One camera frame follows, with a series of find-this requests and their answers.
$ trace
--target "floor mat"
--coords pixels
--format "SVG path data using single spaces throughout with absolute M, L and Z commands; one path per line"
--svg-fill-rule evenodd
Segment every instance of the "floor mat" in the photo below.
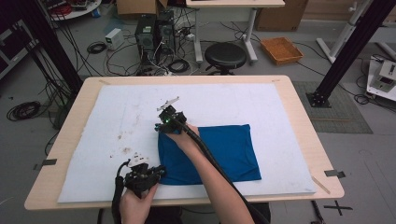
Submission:
M 331 108 L 312 107 L 306 97 L 319 82 L 293 82 L 317 133 L 373 133 L 347 92 L 337 86 L 329 97 Z

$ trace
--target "gray floor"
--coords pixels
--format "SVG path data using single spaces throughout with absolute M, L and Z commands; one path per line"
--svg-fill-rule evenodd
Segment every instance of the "gray floor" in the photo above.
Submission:
M 135 21 L 121 21 L 111 13 L 98 19 L 90 15 L 71 20 L 70 30 L 84 56 L 85 48 L 94 41 L 104 41 L 104 36 L 113 28 L 121 28 L 125 34 L 134 33 Z M 241 29 L 246 24 L 237 23 Z M 222 26 L 218 22 L 201 24 L 202 39 L 229 41 L 234 40 L 234 31 Z M 300 63 L 326 74 L 331 64 L 320 58 L 312 49 L 297 44 L 303 43 L 321 51 L 316 43 L 317 37 L 323 37 L 332 44 L 344 27 L 343 22 L 330 21 L 303 21 L 297 32 L 292 33 L 264 33 L 254 32 L 258 38 L 286 36 L 296 42 L 296 46 L 304 53 Z M 62 35 L 61 42 L 69 54 L 71 61 L 76 61 L 73 48 Z M 203 49 L 210 43 L 203 43 Z M 321 81 L 323 76 L 297 63 L 282 66 L 273 65 L 269 58 L 260 49 L 258 42 L 253 41 L 253 48 L 259 57 L 259 62 L 234 70 L 238 75 L 287 75 L 294 81 Z M 193 61 L 191 43 L 185 47 L 187 59 Z M 370 55 L 385 53 L 376 44 L 369 43 L 361 53 L 341 83 L 354 93 L 363 93 L 355 81 L 368 70 Z M 90 55 L 88 62 L 102 75 L 105 54 Z M 129 47 L 114 55 L 112 63 L 128 67 L 136 63 L 138 54 L 135 46 Z M 203 75 L 207 63 L 200 68 L 191 62 L 193 75 Z M 83 77 L 88 76 L 86 68 L 79 72 Z M 51 137 L 56 134 L 48 118 L 37 118 L 18 122 L 7 120 L 8 110 L 18 104 L 37 100 L 45 103 L 47 95 L 40 93 L 45 88 L 45 79 L 35 63 L 24 58 L 12 71 L 0 81 L 0 223 L 95 223 L 97 209 L 65 210 L 65 211 L 27 211 L 24 201 L 35 182 L 38 171 L 34 170 L 37 163 L 46 156 L 45 146 Z M 385 103 L 396 107 L 390 101 Z M 337 202 L 340 206 L 351 207 L 353 210 L 342 210 L 342 215 L 336 209 L 324 208 L 324 205 L 335 205 L 334 200 L 318 201 L 318 206 L 326 223 L 396 223 L 396 114 L 376 105 L 358 105 L 373 134 L 342 134 L 318 133 L 335 169 L 344 171 L 345 178 L 341 183 L 346 195 Z M 197 212 L 211 212 L 210 206 L 189 206 Z M 315 221 L 313 207 L 309 201 L 271 203 L 274 224 L 281 223 L 310 223 Z M 216 215 L 201 215 L 185 211 L 185 223 L 218 223 Z M 109 209 L 104 213 L 103 223 L 112 223 Z

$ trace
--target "human arm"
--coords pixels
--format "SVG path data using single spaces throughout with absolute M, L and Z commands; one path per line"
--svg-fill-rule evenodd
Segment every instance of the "human arm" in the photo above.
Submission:
M 125 191 L 120 201 L 122 224 L 145 223 L 157 188 L 158 184 L 151 187 L 148 194 L 142 194 L 141 199 L 138 198 L 131 190 L 127 189 Z
M 199 134 L 197 127 L 191 125 L 189 127 Z M 220 222 L 223 224 L 254 223 L 239 194 L 209 162 L 198 145 L 185 132 L 169 133 L 168 136 L 177 143 L 195 166 Z

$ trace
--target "blue towel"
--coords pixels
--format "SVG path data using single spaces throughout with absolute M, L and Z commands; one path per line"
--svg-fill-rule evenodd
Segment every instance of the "blue towel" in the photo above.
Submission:
M 213 157 L 233 182 L 262 179 L 248 124 L 200 127 L 198 130 Z M 161 164 L 166 167 L 166 176 L 161 178 L 160 183 L 202 184 L 190 159 L 164 133 L 159 134 L 158 150 Z

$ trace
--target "white paper sheet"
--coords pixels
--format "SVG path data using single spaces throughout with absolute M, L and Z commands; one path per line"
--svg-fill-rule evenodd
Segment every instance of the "white paper sheet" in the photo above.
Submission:
M 177 96 L 174 108 L 196 126 L 250 125 L 262 180 L 235 183 L 242 194 L 316 192 L 274 84 L 104 86 L 70 161 L 59 203 L 111 201 L 116 172 L 135 153 L 158 166 L 157 108 Z M 129 171 L 123 168 L 121 174 Z M 155 195 L 205 197 L 202 185 L 160 185 Z

